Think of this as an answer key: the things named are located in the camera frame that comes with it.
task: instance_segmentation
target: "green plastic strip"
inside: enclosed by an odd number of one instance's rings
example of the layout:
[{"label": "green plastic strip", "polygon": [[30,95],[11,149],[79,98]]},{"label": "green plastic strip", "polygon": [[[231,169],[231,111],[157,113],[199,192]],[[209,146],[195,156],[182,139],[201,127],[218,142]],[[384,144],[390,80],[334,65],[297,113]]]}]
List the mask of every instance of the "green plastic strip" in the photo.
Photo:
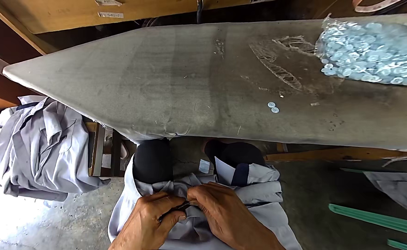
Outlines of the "green plastic strip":
[{"label": "green plastic strip", "polygon": [[334,213],[345,215],[368,223],[384,226],[393,230],[398,230],[407,234],[407,220],[380,215],[377,213],[370,213],[344,206],[338,206],[335,204],[328,204],[328,208]]},{"label": "green plastic strip", "polygon": [[398,249],[402,249],[402,250],[407,250],[407,244],[398,242],[398,241],[394,241],[394,240],[387,240],[387,245],[389,245],[390,247],[395,247]]}]

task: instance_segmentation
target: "shirt fabric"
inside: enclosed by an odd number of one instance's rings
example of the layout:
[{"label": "shirt fabric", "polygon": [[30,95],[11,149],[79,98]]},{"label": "shirt fabric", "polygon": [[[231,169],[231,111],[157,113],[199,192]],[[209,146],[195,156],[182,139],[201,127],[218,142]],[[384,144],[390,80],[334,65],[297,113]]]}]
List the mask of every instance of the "shirt fabric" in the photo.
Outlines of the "shirt fabric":
[{"label": "shirt fabric", "polygon": [[370,182],[407,209],[407,173],[364,172]]},{"label": "shirt fabric", "polygon": [[49,97],[19,99],[0,130],[3,193],[64,201],[109,183],[88,176],[88,132],[78,112]]},{"label": "shirt fabric", "polygon": [[[208,183],[219,182],[223,185],[231,185],[234,181],[237,168],[233,168],[216,158],[216,175],[196,176],[190,174],[186,177],[164,181],[155,184],[146,184],[135,180],[133,177],[133,158],[131,158],[125,172],[122,195],[120,196],[108,225],[108,236],[113,241],[122,230],[123,225],[131,214],[136,201],[142,196],[165,191],[180,197],[187,197],[189,187]],[[301,246],[288,225],[288,218],[280,206],[282,189],[278,181],[279,172],[273,166],[261,166],[250,164],[248,166],[247,182],[245,186],[229,186],[248,210],[264,226],[273,231],[279,242],[287,250],[301,250]],[[195,206],[186,209],[187,218],[179,221],[169,232],[165,243],[160,247],[164,250],[190,250],[190,249],[232,249],[223,241],[214,236],[209,228],[207,219],[202,211]]]}]

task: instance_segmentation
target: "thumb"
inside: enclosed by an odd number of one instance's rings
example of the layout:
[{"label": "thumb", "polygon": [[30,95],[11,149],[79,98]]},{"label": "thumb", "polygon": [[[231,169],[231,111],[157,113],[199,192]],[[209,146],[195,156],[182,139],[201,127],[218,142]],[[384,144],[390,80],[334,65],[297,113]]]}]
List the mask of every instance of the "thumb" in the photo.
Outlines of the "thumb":
[{"label": "thumb", "polygon": [[187,215],[182,211],[173,211],[162,219],[159,230],[162,234],[168,234],[173,226],[179,221],[187,218]]}]

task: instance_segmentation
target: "black pants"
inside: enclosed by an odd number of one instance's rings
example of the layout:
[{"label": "black pants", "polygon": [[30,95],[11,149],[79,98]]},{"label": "black pants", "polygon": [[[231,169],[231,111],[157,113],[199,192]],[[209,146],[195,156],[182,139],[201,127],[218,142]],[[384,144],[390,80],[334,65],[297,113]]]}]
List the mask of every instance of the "black pants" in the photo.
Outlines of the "black pants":
[{"label": "black pants", "polygon": [[[245,142],[226,144],[211,140],[206,144],[204,151],[214,166],[216,166],[214,157],[234,168],[241,163],[265,166],[261,151]],[[172,181],[173,156],[169,141],[162,139],[142,142],[134,154],[133,175],[135,179],[148,184]]]}]

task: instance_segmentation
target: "left hand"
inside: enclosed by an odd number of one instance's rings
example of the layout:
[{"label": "left hand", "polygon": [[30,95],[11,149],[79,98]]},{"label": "left hand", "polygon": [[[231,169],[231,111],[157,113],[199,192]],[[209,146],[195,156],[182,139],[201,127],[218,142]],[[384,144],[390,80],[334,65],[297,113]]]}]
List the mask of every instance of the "left hand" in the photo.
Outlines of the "left hand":
[{"label": "left hand", "polygon": [[141,197],[108,250],[151,250],[163,245],[168,233],[179,221],[186,219],[182,211],[173,211],[159,222],[159,217],[182,204],[184,198],[165,192]]}]

